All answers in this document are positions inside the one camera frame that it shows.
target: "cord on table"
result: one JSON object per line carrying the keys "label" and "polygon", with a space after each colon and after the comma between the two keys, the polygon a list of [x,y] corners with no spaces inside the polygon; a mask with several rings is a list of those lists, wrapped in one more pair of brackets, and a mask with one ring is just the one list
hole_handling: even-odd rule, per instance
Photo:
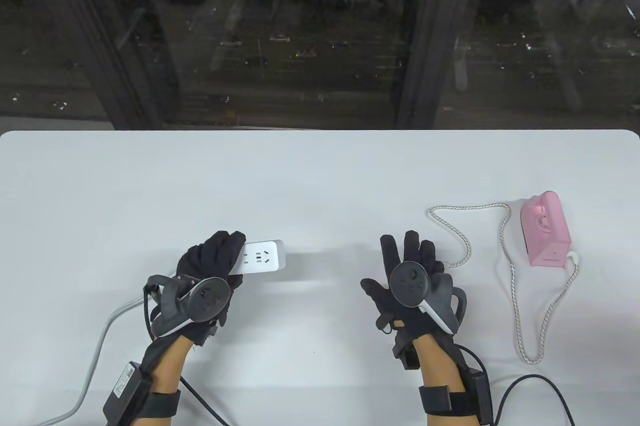
{"label": "cord on table", "polygon": [[[151,341],[153,341],[156,338],[151,332],[151,322],[149,320],[149,291],[147,290],[147,287],[144,287],[142,296],[143,296],[142,307],[144,308],[144,325],[146,326],[146,332],[149,333],[149,337],[151,338]],[[195,397],[195,399],[198,400],[198,402],[202,405],[202,407],[205,410],[207,410],[211,414],[211,416],[217,419],[217,421],[220,424],[222,424],[222,426],[231,426],[229,423],[224,421],[224,419],[222,419],[222,417],[220,417],[220,415],[218,415],[213,408],[209,406],[209,404],[204,400],[204,398],[198,394],[195,388],[192,387],[192,385],[190,385],[187,382],[187,380],[183,378],[183,376],[180,376],[180,382],[184,385],[185,388],[189,390],[189,392]]]}
{"label": "cord on table", "polygon": [[[487,374],[487,369],[485,368],[485,365],[473,351],[459,344],[456,344],[456,346],[460,348],[462,351],[469,353],[469,355],[471,355],[471,357],[473,357],[473,359],[478,363],[478,365],[480,366],[480,369],[482,369],[482,372]],[[516,385],[518,385],[518,383],[521,383],[524,380],[528,380],[529,378],[538,378],[538,380],[542,380],[546,382],[549,386],[553,388],[553,391],[555,391],[555,394],[557,394],[558,399],[560,400],[560,403],[562,403],[562,407],[564,408],[566,417],[569,419],[569,424],[571,426],[576,426],[576,424],[574,423],[574,418],[571,416],[569,405],[567,405],[567,402],[565,401],[565,398],[562,396],[562,393],[560,392],[558,387],[554,385],[553,382],[549,380],[549,378],[546,378],[541,374],[526,374],[524,376],[520,376],[517,380],[515,380],[512,384],[509,385],[507,390],[502,395],[502,399],[500,400],[500,406],[498,406],[498,412],[495,415],[495,420],[493,423],[491,423],[490,426],[498,426],[498,422],[500,421],[500,418],[503,416],[503,408],[505,407],[505,401],[507,401],[507,396],[509,396],[509,393],[512,392],[512,390],[514,389],[514,387],[516,387]]]}

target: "white braided cable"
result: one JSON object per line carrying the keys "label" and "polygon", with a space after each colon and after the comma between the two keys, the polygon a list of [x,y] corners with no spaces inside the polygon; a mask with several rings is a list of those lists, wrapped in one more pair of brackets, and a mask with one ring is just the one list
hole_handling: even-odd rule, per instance
{"label": "white braided cable", "polygon": [[524,341],[522,339],[522,324],[521,324],[520,308],[518,306],[518,297],[516,294],[515,264],[514,264],[514,260],[512,259],[512,257],[510,256],[507,250],[507,246],[505,243],[505,227],[507,225],[507,222],[512,216],[511,207],[506,203],[490,203],[488,205],[480,205],[480,206],[434,206],[429,209],[429,216],[431,216],[431,218],[437,223],[441,224],[445,228],[448,228],[449,230],[454,232],[464,243],[464,248],[466,249],[466,254],[464,255],[464,258],[462,258],[460,261],[455,263],[451,263],[451,264],[445,263],[445,268],[457,268],[458,266],[462,266],[464,263],[469,261],[469,258],[471,257],[471,243],[469,243],[469,240],[467,239],[467,237],[464,236],[464,234],[462,234],[460,230],[458,230],[455,226],[453,226],[448,221],[443,220],[440,216],[435,214],[435,211],[438,211],[441,209],[453,210],[453,211],[472,211],[472,210],[489,209],[489,208],[504,208],[507,210],[507,213],[504,216],[502,223],[500,223],[500,227],[498,228],[498,238],[500,240],[500,247],[502,248],[502,252],[504,253],[504,256],[506,257],[507,262],[509,263],[509,268],[511,272],[511,304],[513,305],[513,316],[516,324],[516,340],[518,342],[519,355],[522,361],[531,366],[537,365],[545,357],[545,339],[547,336],[547,328],[549,327],[549,323],[551,321],[551,316],[554,310],[556,309],[558,303],[560,302],[560,300],[562,300],[562,298],[564,298],[564,296],[567,294],[567,291],[569,291],[569,287],[574,282],[574,279],[576,279],[576,277],[578,276],[578,273],[580,273],[578,254],[576,254],[576,252],[569,252],[569,254],[567,255],[567,258],[568,259],[570,258],[571,261],[573,262],[573,266],[574,266],[573,273],[567,280],[566,285],[564,285],[564,288],[562,289],[558,297],[551,302],[551,304],[546,310],[546,313],[544,314],[544,320],[542,321],[542,326],[540,328],[540,335],[538,337],[538,342],[537,342],[537,356],[531,359],[527,355],[524,349]]}

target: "white power strip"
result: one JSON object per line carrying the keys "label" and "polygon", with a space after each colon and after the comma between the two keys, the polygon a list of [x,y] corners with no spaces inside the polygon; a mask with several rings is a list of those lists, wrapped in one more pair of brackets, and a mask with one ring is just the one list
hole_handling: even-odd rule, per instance
{"label": "white power strip", "polygon": [[245,243],[229,275],[269,273],[285,267],[284,243],[279,239]]}

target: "power adapter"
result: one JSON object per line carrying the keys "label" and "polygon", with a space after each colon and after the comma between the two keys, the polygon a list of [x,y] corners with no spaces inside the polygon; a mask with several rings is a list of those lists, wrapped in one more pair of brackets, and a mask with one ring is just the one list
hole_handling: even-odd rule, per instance
{"label": "power adapter", "polygon": [[142,372],[138,363],[128,362],[102,408],[107,426],[132,424],[149,396],[152,383],[151,376]]}

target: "finger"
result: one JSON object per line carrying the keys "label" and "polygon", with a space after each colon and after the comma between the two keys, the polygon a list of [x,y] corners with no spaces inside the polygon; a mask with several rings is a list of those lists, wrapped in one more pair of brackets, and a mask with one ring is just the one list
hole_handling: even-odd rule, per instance
{"label": "finger", "polygon": [[224,326],[225,323],[227,322],[227,311],[220,312],[217,315],[217,321],[218,321],[218,323],[220,323],[220,326]]}
{"label": "finger", "polygon": [[229,287],[233,291],[242,284],[242,281],[243,281],[242,275],[231,275],[229,276],[229,280],[227,281],[227,283],[229,283]]}
{"label": "finger", "polygon": [[436,261],[433,264],[434,273],[444,273],[444,263],[442,261]]}
{"label": "finger", "polygon": [[366,295],[370,296],[370,298],[374,301],[380,300],[389,291],[388,289],[384,288],[380,283],[378,283],[376,280],[372,280],[371,278],[364,278],[360,282],[360,286],[362,287],[362,289],[364,289],[364,292],[366,293]]}
{"label": "finger", "polygon": [[420,264],[424,266],[430,275],[434,272],[434,261],[436,260],[436,246],[428,239],[420,243]]}
{"label": "finger", "polygon": [[419,247],[420,236],[418,236],[418,232],[413,230],[407,231],[404,234],[404,261],[415,261],[416,263],[422,264]]}
{"label": "finger", "polygon": [[235,266],[238,256],[240,256],[240,251],[242,251],[242,247],[245,245],[245,241],[247,241],[247,237],[240,231],[234,231],[226,238],[217,253],[217,263],[222,273],[228,275],[229,271]]}
{"label": "finger", "polygon": [[178,260],[176,272],[184,273],[187,270],[198,268],[200,260],[198,259],[199,247],[197,245],[190,247],[185,254]]}
{"label": "finger", "polygon": [[380,237],[380,246],[382,247],[382,261],[384,262],[384,272],[386,277],[391,275],[398,264],[400,264],[400,255],[398,255],[398,246],[396,241],[391,235],[384,235]]}
{"label": "finger", "polygon": [[229,237],[229,233],[226,231],[216,231],[211,238],[202,244],[199,261],[203,266],[210,268],[216,263],[220,248],[227,237]]}

